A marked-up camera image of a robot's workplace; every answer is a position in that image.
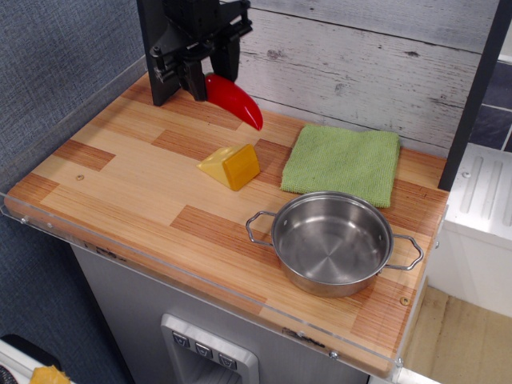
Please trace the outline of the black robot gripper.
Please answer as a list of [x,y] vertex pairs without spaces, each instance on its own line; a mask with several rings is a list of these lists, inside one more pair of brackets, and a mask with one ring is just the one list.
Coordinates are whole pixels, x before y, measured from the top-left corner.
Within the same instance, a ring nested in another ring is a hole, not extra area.
[[168,25],[150,49],[157,78],[179,79],[197,102],[207,100],[202,61],[229,81],[238,78],[240,39],[252,31],[249,1],[164,1]]

